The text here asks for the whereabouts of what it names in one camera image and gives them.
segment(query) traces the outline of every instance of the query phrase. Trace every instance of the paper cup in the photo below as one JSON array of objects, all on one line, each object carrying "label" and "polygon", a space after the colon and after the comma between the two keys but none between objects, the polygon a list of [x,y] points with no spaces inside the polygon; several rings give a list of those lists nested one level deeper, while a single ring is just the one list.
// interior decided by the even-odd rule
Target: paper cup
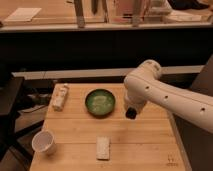
[{"label": "paper cup", "polygon": [[56,151],[54,137],[49,131],[40,131],[32,139],[32,148],[35,152],[51,155]]}]

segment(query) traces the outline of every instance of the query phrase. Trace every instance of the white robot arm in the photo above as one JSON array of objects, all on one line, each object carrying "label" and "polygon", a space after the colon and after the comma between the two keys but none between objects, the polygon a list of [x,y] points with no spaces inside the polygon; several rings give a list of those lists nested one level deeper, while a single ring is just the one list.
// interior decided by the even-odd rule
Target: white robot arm
[{"label": "white robot arm", "polygon": [[213,133],[213,97],[162,83],[161,72],[156,61],[146,60],[126,76],[126,116],[134,119],[149,100]]}]

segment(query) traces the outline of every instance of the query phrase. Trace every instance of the green bowl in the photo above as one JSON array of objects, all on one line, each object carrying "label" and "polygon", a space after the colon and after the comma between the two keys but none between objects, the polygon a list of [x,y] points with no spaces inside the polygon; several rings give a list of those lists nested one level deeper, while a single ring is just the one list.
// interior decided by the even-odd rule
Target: green bowl
[{"label": "green bowl", "polygon": [[114,110],[115,97],[108,90],[96,89],[87,95],[85,105],[93,116],[105,117]]}]

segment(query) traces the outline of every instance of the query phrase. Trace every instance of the black cable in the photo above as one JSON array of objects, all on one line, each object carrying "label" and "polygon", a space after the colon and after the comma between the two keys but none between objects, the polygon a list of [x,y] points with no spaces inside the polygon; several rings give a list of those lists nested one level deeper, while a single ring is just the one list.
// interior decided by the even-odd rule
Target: black cable
[{"label": "black cable", "polygon": [[37,109],[31,110],[31,111],[28,111],[28,112],[23,111],[23,110],[21,110],[20,112],[21,112],[21,113],[32,113],[32,112],[38,111],[38,110],[40,110],[40,109],[43,109],[43,108],[46,107],[46,106],[47,106],[47,105],[42,105],[42,106],[38,107]]}]

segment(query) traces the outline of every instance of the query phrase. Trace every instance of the wooden tabletop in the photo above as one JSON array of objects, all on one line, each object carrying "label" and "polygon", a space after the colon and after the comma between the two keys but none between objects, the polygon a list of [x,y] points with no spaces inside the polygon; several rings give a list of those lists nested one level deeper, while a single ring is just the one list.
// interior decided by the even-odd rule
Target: wooden tabletop
[{"label": "wooden tabletop", "polygon": [[[62,84],[57,84],[52,99]],[[105,119],[91,116],[86,95],[96,89],[111,91],[114,111]],[[50,157],[35,153],[30,171],[184,171],[180,149],[165,109],[148,102],[136,120],[125,117],[123,84],[69,84],[61,112],[50,102],[43,130],[50,130],[57,151]],[[110,160],[96,159],[96,139],[110,138]]]},{"label": "wooden tabletop", "polygon": [[[103,23],[104,13],[101,2],[96,14],[92,13],[91,0],[82,0],[85,21],[87,23]],[[0,0],[0,21],[4,26],[39,25],[39,24],[75,24],[76,13],[73,3],[67,0]],[[41,11],[30,22],[4,21],[17,8],[41,8]]]}]

